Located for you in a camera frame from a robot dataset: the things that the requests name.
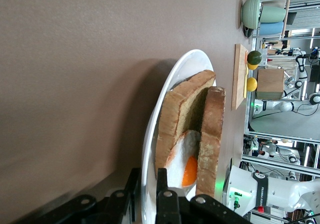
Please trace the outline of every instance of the dark green fruit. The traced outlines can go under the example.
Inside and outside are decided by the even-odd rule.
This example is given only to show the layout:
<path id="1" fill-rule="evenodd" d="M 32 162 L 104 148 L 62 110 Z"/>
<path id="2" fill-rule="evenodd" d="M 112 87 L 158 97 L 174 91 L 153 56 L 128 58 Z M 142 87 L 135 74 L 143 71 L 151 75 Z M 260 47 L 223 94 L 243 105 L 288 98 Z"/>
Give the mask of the dark green fruit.
<path id="1" fill-rule="evenodd" d="M 248 54 L 248 63 L 249 64 L 252 64 L 252 65 L 256 65 L 256 64 L 259 64 L 262 60 L 262 54 L 259 52 L 259 51 L 251 51 L 249 54 Z"/>

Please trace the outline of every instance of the fried egg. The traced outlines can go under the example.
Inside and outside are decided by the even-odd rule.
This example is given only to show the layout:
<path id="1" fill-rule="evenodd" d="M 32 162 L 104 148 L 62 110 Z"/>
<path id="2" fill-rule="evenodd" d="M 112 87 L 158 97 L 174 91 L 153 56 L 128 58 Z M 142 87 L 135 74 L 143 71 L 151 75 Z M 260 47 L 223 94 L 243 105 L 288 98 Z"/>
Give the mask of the fried egg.
<path id="1" fill-rule="evenodd" d="M 187 188 L 197 179 L 200 133 L 188 130 L 172 148 L 164 167 L 168 187 Z"/>

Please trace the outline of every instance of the lemon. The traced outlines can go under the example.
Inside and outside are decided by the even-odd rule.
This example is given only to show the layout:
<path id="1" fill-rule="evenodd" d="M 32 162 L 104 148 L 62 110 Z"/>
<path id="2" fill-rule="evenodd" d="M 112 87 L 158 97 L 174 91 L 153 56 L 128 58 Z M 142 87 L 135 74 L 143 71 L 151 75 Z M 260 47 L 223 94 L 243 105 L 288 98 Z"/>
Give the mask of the lemon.
<path id="1" fill-rule="evenodd" d="M 246 86 L 247 86 L 246 90 L 248 92 L 253 92 L 253 91 L 256 90 L 257 85 L 258 85 L 258 83 L 257 83 L 257 80 L 255 78 L 253 78 L 253 77 L 248 78 L 247 81 L 246 81 Z"/>
<path id="2" fill-rule="evenodd" d="M 258 65 L 252 65 L 250 63 L 247 63 L 247 66 L 248 66 L 248 69 L 251 69 L 251 70 L 255 70 L 256 68 L 258 68 Z"/>
<path id="3" fill-rule="evenodd" d="M 262 54 L 259 51 L 254 50 L 248 54 L 247 61 L 250 64 L 253 64 L 253 65 L 259 64 L 261 60 L 262 60 Z"/>

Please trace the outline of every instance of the brown tabletop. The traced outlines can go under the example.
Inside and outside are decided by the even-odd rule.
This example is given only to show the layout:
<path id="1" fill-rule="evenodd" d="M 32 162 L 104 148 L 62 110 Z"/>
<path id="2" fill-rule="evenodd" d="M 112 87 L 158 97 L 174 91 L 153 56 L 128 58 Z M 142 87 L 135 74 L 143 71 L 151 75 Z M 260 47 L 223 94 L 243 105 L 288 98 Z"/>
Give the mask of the brown tabletop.
<path id="1" fill-rule="evenodd" d="M 231 111 L 231 99 L 235 44 L 251 47 L 244 1 L 0 0 L 0 223 L 123 185 L 170 68 L 191 49 L 227 91 L 223 183 L 242 152 L 245 103 Z"/>

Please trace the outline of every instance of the yellow handle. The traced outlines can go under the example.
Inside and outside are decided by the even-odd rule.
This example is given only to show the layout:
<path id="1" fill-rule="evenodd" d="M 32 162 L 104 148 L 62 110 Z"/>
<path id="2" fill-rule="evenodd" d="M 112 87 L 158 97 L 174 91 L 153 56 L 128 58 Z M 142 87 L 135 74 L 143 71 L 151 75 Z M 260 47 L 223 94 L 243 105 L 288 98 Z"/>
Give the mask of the yellow handle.
<path id="1" fill-rule="evenodd" d="M 247 65 L 245 65 L 245 67 L 246 67 L 246 71 L 245 71 L 245 79 L 244 79 L 244 88 L 243 88 L 243 97 L 244 98 L 247 98 L 247 78 L 248 78 L 248 74 L 249 74 L 249 69 L 248 69 L 248 66 Z"/>

